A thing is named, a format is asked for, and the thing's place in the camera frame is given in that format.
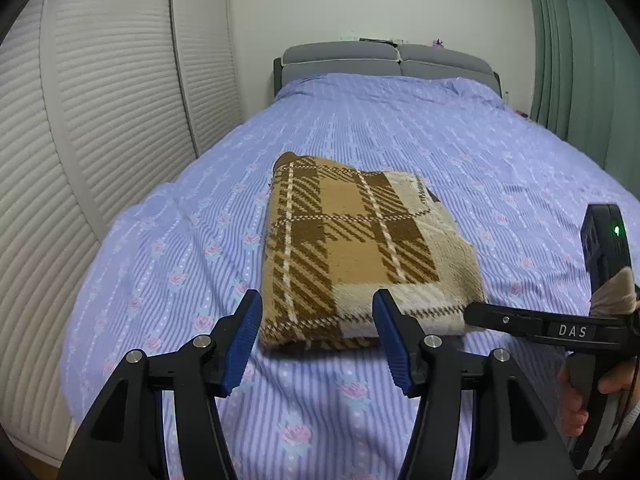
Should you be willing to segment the person's right hand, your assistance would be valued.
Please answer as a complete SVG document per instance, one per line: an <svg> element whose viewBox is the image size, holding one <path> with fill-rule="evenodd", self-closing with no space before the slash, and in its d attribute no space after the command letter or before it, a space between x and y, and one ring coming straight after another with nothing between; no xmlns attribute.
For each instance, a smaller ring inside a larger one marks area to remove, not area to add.
<svg viewBox="0 0 640 480"><path fill-rule="evenodd" d="M608 396L620 393L622 406L617 420L624 419L639 402L639 377L634 376L636 361L623 362L607 372L599 382L599 391ZM562 389L559 406L559 424L567 437L579 437L585 429L589 413L584 400L570 382L570 373L565 365L560 368L558 381Z"/></svg>

